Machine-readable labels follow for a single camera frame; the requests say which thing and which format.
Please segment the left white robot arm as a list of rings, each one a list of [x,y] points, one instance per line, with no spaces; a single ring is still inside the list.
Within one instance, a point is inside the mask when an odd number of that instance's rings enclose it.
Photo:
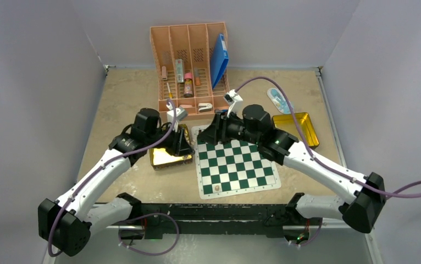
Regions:
[[[145,218],[142,202],[122,193],[113,201],[94,207],[99,197],[149,149],[165,149],[171,156],[193,155],[179,121],[187,117],[184,108],[169,106],[168,121],[162,123],[155,109],[143,108],[109,144],[96,165],[73,187],[54,201],[44,199],[38,207],[38,233],[48,242],[48,253],[75,256],[90,237],[111,224],[134,225]]]

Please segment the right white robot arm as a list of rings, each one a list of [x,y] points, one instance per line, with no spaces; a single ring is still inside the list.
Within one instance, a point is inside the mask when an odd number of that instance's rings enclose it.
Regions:
[[[258,104],[245,107],[242,117],[215,114],[211,124],[197,134],[197,140],[212,145],[233,140],[254,144],[262,157],[302,172],[334,192],[333,196],[296,194],[286,209],[291,223],[299,224],[306,218],[340,219],[368,234],[386,203],[382,176],[374,172],[366,176],[315,153],[297,137],[276,128],[270,114]]]

